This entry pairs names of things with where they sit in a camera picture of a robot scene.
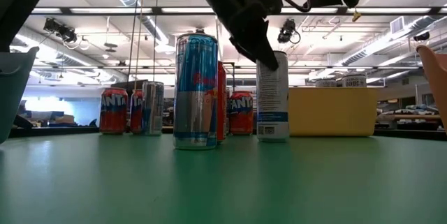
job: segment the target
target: blue and silver can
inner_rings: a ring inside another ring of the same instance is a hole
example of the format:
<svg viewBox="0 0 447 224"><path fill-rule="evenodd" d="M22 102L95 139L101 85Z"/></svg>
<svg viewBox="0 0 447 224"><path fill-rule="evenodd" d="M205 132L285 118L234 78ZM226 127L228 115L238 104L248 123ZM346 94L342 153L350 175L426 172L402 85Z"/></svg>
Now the blue and silver can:
<svg viewBox="0 0 447 224"><path fill-rule="evenodd" d="M204 33L177 39L174 138L177 149L217 145L217 40Z"/></svg>
<svg viewBox="0 0 447 224"><path fill-rule="evenodd" d="M163 128L162 82L143 82L142 84L142 133L144 135L161 135Z"/></svg>

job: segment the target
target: yellow bin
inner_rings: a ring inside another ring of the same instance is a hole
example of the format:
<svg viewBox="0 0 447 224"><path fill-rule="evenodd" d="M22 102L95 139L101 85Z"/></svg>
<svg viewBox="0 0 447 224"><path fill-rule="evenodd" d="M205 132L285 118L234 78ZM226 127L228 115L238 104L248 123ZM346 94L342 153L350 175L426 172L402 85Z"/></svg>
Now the yellow bin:
<svg viewBox="0 0 447 224"><path fill-rule="evenodd" d="M374 88L289 89L291 136L370 136L376 105Z"/></svg>

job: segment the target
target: teal tabletop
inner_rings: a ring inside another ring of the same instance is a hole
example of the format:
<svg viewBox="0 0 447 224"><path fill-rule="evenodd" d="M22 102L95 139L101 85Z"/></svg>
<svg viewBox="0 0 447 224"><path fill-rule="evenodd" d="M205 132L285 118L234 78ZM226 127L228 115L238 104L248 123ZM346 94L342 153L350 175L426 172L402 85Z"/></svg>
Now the teal tabletop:
<svg viewBox="0 0 447 224"><path fill-rule="evenodd" d="M0 145L0 223L447 223L447 142L173 136Z"/></svg>

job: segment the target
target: white can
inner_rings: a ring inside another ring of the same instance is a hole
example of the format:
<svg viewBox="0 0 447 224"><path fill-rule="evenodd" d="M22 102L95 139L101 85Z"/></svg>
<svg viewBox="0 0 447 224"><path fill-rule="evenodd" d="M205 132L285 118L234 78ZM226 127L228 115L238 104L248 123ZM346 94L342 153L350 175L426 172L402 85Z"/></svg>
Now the white can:
<svg viewBox="0 0 447 224"><path fill-rule="evenodd" d="M324 88L324 87L337 87L337 81L334 78L323 78L315 81L315 87Z"/></svg>
<svg viewBox="0 0 447 224"><path fill-rule="evenodd" d="M350 74L342 78L343 87L366 87L366 76L363 74Z"/></svg>
<svg viewBox="0 0 447 224"><path fill-rule="evenodd" d="M288 61L284 52L274 51L278 69L271 71L256 63L257 136L264 142L285 142L288 129Z"/></svg>

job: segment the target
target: green table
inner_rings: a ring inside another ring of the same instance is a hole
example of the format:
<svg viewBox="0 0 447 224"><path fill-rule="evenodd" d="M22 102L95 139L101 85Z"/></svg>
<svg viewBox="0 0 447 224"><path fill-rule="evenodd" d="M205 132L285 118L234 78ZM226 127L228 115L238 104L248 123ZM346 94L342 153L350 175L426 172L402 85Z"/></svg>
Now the green table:
<svg viewBox="0 0 447 224"><path fill-rule="evenodd" d="M172 135L0 145L0 223L447 223L447 142Z"/></svg>

